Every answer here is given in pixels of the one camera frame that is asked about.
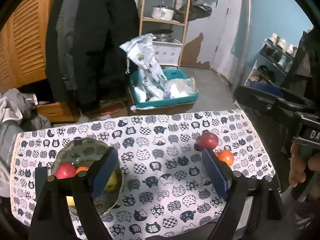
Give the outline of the right hand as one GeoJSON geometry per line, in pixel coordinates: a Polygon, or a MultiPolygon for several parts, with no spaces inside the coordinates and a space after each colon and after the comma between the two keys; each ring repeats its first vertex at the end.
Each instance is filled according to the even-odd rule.
{"type": "Polygon", "coordinates": [[[305,169],[308,167],[311,171],[319,172],[319,153],[311,156],[308,161],[303,160],[299,154],[299,145],[293,143],[291,145],[291,161],[289,184],[296,187],[298,183],[303,183],[306,180],[305,169]]]}

